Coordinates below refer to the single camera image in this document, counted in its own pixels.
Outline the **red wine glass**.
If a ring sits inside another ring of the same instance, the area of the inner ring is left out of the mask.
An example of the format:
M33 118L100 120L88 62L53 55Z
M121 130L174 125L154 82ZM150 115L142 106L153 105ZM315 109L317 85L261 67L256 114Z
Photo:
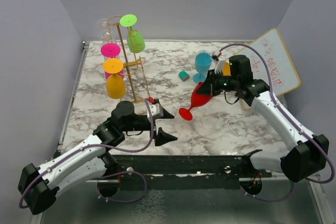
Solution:
M212 96L196 93L196 91L202 84L203 82L199 82L197 86L194 88L193 93L191 95L191 106L188 109L186 108L179 109L179 115L187 121L191 121L193 119L191 109L204 106L212 99Z

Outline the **blue wine glass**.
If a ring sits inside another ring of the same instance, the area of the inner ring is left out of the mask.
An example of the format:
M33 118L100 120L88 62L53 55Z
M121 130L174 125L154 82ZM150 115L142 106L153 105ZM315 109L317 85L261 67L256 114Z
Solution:
M195 70L196 74L193 75L193 81L198 84L204 82L210 66L212 64L211 56L208 53L200 53L195 58Z

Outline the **orange wine glass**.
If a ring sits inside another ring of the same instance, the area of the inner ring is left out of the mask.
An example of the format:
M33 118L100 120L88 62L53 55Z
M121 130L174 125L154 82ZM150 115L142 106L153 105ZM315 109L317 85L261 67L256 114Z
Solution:
M223 75L230 76L230 64L226 63L223 67Z
M122 98L126 93L124 80L120 76L123 62L117 58L110 58L103 63L103 69L110 74L106 80L107 96L112 99Z

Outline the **gold wire glass rack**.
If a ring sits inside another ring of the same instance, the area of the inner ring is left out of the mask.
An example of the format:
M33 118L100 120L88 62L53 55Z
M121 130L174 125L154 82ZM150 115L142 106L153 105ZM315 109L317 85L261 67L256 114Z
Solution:
M115 42L121 48L119 56L123 62L123 70L120 76L124 80L126 93L122 98L115 100L126 99L132 103L141 103L150 96L143 69L145 58L130 51L127 43L128 29L120 25L121 17L121 15L115 15L108 18L111 26L107 31L111 33L112 40L105 41L106 43Z

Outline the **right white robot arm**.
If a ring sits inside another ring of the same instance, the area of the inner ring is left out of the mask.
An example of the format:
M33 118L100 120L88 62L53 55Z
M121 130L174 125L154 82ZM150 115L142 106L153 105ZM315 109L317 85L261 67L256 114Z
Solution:
M260 170L270 170L283 173L296 183L324 169L329 140L323 134L315 135L304 127L275 98L264 80L254 79L250 60L245 55L230 57L229 65L230 76L208 71L196 94L214 97L223 91L234 91L236 97L266 119L288 150L278 154L257 151L241 164L242 173L254 177Z

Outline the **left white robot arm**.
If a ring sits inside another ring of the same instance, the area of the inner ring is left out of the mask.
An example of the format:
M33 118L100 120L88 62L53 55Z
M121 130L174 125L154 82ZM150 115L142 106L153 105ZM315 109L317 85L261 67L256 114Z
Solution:
M21 194L19 207L29 208L33 215L48 209L57 197L71 186L91 179L121 180L124 174L135 174L129 168L122 168L109 153L116 150L126 153L139 153L151 143L161 146L177 138L157 128L157 119L173 119L174 116L163 108L158 99L145 100L147 113L135 113L133 103L121 101L109 118L101 123L86 139L57 158L39 166L26 165L20 175L18 191ZM129 132L148 131L148 143L137 150L119 148Z

